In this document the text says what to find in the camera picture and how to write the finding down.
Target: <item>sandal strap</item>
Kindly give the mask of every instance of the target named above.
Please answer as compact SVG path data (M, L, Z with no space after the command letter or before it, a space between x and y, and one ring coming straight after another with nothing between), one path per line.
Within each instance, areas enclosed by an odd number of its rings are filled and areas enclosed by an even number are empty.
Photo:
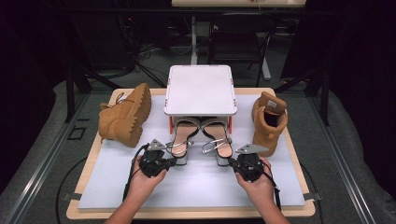
M220 123L223 126L224 131L227 131L227 126L228 126L227 122L224 119L219 119L219 118L206 119L206 120L202 121L201 129L203 130L207 125L210 125L213 123Z
M206 154L206 153L212 152L212 151L218 149L219 147L221 147L222 145L227 144L227 143L231 144L232 142L233 142L233 139L231 139L231 138L225 138L225 139L221 138L221 139L216 139L216 140L207 142L202 146L202 153ZM210 148L205 148L205 146L207 146L209 144L215 144L215 145Z
M181 146L183 144L187 145L186 146L186 150L183 150L183 151L180 151L180 152L172 152L172 148ZM192 145L194 145L194 142L193 141L184 141L184 142L181 142L181 143L176 144L176 145L172 145L172 142L170 142L170 143L167 143L165 145L166 145L166 151L167 152L171 153L172 155L178 155L178 154L182 154L182 153L186 152L187 149L189 149Z
M200 120L198 120L198 119L195 119L195 118L192 118L192 117L182 117L182 118L179 118L178 120L176 120L176 127L177 127L177 125L180 123L180 122L189 122L189 123L193 123L193 124L195 124L197 127L198 127L198 129L201 127L201 121Z

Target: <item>metal bracket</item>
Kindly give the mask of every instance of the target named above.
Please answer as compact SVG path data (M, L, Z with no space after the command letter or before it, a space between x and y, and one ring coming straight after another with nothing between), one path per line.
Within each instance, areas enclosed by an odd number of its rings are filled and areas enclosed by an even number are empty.
M67 202L71 202L72 200L77 200L79 201L81 199L82 194L78 194L78 193L65 193L64 196L62 197L62 200L67 201Z
M148 145L148 151L163 150L163 149L167 149L166 145L162 144L155 138Z
M319 194L319 193L305 193L304 194L304 199L306 201L312 200L312 201L317 201L317 200L321 200L323 197Z
M264 151L268 151L268 147L252 145L250 143L247 143L245 146L235 150L236 153L240 153L240 154L252 154L252 153L258 153Z

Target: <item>brown suede boot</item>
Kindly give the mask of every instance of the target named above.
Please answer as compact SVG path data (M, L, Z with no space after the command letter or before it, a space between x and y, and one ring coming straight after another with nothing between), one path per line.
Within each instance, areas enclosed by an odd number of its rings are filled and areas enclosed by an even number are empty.
M149 117L151 93L149 85L142 83L115 105L100 104L98 132L102 139L114 139L128 147L136 147L143 132L142 124Z
M262 96L256 100L251 110L255 132L253 144L268 147L268 151L258 153L263 157L274 154L277 139L288 124L286 102L263 91Z

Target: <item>boot sole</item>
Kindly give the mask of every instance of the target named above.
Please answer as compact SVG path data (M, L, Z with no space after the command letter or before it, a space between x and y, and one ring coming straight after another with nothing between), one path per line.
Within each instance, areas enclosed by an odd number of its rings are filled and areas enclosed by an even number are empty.
M125 122L122 124L122 133L126 133L121 138L122 143L128 147L136 147L142 135L143 123L149 118L151 111L151 93L149 91L149 85L141 84L134 92L131 93L131 97L127 99L134 102Z

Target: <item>white lid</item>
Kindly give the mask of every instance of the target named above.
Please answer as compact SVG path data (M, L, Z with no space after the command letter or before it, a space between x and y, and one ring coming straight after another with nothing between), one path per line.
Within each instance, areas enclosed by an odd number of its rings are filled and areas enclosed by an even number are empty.
M231 116L236 113L228 65L174 65L170 68L164 112L168 116Z

